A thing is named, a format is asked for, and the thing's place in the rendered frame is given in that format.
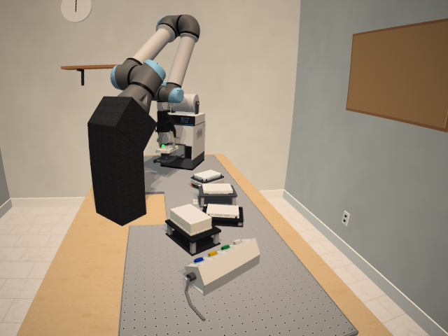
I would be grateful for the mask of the beige control panel with coloured buttons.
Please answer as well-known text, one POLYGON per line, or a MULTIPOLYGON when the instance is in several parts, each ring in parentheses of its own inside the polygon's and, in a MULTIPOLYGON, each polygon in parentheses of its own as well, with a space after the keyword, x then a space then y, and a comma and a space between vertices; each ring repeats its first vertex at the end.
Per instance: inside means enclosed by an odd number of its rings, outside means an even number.
POLYGON ((189 283, 205 296, 255 267, 259 264, 259 259, 256 238, 237 239, 203 258, 194 259, 194 262, 184 266, 187 273, 185 295, 188 304, 205 321, 203 315, 192 305, 188 294, 189 283))

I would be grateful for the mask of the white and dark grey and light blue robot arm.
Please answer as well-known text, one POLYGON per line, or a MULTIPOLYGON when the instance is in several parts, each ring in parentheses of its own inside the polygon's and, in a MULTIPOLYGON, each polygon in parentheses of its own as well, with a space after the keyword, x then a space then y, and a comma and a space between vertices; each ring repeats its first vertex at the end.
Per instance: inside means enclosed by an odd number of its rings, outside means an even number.
POLYGON ((111 70, 111 83, 122 91, 117 97, 133 99, 149 114, 151 102, 157 101, 157 110, 167 111, 172 103, 181 103, 181 89, 195 43, 200 37, 198 21, 191 15, 166 15, 157 21, 156 32, 133 56, 111 70), (167 82, 165 70, 153 60, 160 51, 181 40, 167 82), (164 87, 163 87, 164 86, 164 87), (168 103, 169 102, 169 103, 168 103))

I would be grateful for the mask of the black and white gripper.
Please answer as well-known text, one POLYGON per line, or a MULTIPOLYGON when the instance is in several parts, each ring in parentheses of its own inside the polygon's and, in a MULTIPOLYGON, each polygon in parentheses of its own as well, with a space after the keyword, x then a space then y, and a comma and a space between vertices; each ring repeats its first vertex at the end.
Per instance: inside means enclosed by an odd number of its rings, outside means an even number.
POLYGON ((174 125, 172 125, 173 122, 167 118, 169 112, 171 112, 171 110, 157 111, 157 129, 155 128, 155 132, 158 132, 157 142, 159 143, 160 148, 162 147, 162 137, 164 136, 164 132, 168 132, 169 142, 173 143, 172 146, 173 149, 175 149, 176 129, 174 125))

